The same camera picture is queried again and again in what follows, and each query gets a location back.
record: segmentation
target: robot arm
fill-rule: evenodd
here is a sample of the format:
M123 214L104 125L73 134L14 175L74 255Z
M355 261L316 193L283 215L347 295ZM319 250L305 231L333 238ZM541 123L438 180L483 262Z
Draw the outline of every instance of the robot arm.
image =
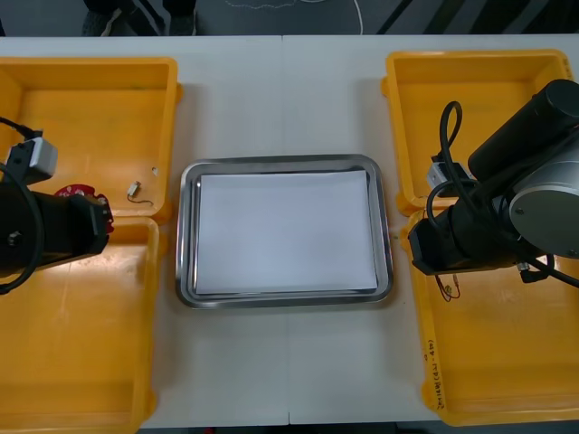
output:
M453 110L457 125L448 139ZM461 116L457 102L442 113L429 218L409 234L413 265L427 275L518 265L526 283L553 276L579 287L554 269L553 258L579 259L579 84L548 83L470 156L472 177L451 158ZM434 217L434 196L450 188L458 201ZM547 264L536 259L545 255Z
M103 196L87 185L71 185L56 195L31 192L29 184L54 174L57 150L42 133L7 119L25 141L0 164L0 277L21 273L0 285L0 295L22 285L37 269L100 254L112 232L112 213Z

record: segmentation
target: red component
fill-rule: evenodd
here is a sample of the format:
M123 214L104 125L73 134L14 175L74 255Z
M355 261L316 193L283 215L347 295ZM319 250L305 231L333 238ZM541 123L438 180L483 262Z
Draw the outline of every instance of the red component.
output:
M58 192L56 192L55 196L61 197L70 197L75 194L80 194L81 196L89 196L95 198L100 204L104 205L107 212L107 233L111 233L115 230L112 227L113 218L112 218L112 210L110 209L109 199L104 194L95 194L94 187L85 184L71 184L67 185L66 187L61 188Z

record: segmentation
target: label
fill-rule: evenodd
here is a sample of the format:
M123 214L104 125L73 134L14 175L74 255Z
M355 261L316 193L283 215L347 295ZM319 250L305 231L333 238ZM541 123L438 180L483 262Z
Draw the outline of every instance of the label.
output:
M432 377L434 386L434 397L436 398L436 410L444 410L444 393L442 392L442 379L438 363L436 362L436 349L433 340L428 341L427 353L424 355L428 370Z

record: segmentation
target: black floor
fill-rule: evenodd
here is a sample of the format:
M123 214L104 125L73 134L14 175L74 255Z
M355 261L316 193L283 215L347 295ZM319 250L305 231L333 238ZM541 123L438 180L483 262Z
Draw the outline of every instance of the black floor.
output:
M413 0L391 34L419 34L442 0ZM357 0L364 33L374 34L400 0ZM446 33L467 33L485 0L469 0ZM166 15L162 0L151 0ZM518 33L546 0L531 0L526 11L509 26ZM354 0L198 0L200 34L359 34ZM80 36L86 9L82 0L0 0L0 19L8 36ZM116 34L131 34L121 26Z

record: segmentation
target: screw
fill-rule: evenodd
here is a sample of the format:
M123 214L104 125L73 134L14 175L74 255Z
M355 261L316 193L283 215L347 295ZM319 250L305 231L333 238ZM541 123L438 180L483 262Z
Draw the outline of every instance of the screw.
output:
M12 232L6 239L9 247L16 247L16 245L20 244L20 241L22 241L22 233L20 231Z

